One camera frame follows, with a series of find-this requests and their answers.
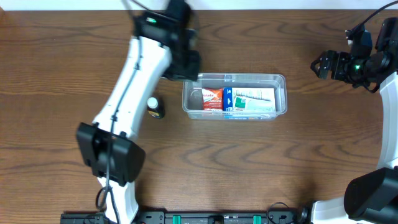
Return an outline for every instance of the gray plastic box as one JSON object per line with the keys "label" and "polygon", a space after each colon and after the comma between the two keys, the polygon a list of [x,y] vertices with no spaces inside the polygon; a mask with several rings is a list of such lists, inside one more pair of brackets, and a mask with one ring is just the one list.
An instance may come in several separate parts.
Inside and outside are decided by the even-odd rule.
{"label": "gray plastic box", "polygon": [[[273,88],[275,112],[205,111],[201,89],[224,87]],[[191,119],[270,121],[287,111],[286,80],[279,74],[201,73],[197,82],[184,82],[182,108]]]}

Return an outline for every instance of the green indicator light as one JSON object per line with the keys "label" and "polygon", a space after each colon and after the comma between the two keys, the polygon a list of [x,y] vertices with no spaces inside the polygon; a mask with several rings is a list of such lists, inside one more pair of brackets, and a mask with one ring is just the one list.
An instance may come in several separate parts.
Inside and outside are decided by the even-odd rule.
{"label": "green indicator light", "polygon": [[156,20],[150,17],[147,18],[147,21],[150,23],[156,23]]}

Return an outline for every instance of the wooden tabletop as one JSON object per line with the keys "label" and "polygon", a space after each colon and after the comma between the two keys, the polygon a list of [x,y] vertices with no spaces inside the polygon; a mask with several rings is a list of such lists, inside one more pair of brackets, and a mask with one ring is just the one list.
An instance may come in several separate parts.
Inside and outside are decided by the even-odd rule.
{"label": "wooden tabletop", "polygon": [[[279,73],[287,113],[275,121],[202,121],[182,110],[182,83],[161,80],[167,116],[145,115],[141,205],[266,210],[342,196],[375,169],[378,93],[320,80],[310,63],[349,51],[345,29],[372,11],[200,11],[203,72]],[[385,11],[367,29],[377,39]],[[0,222],[58,223],[95,211],[100,189],[75,139],[111,93],[132,25],[124,11],[6,12],[0,25]]]}

